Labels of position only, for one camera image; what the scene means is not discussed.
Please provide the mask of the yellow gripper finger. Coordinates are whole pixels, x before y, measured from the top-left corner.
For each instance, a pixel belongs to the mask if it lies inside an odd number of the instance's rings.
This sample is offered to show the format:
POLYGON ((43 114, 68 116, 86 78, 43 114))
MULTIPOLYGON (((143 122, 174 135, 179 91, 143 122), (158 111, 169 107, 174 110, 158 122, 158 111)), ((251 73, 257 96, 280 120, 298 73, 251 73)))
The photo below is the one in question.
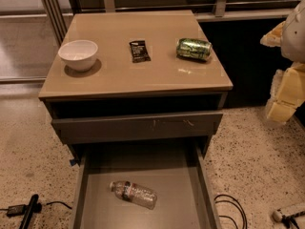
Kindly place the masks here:
POLYGON ((305 64, 294 62, 285 71, 275 72, 267 101, 266 118, 286 123, 305 102, 305 64))
POLYGON ((260 39, 260 44, 267 47, 280 47, 283 26, 284 26, 284 22, 281 22, 277 26, 275 26, 271 31, 266 33, 260 39))

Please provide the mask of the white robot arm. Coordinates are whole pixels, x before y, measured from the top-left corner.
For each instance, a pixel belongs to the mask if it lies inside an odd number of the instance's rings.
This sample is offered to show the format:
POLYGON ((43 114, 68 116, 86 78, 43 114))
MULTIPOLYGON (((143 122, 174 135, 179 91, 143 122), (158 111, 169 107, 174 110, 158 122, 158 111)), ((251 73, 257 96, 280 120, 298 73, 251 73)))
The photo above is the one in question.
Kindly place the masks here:
POLYGON ((265 109, 268 120, 284 124, 305 102, 305 0, 285 21, 265 34, 260 43, 279 47, 281 55, 293 62, 287 70, 275 72, 265 109))

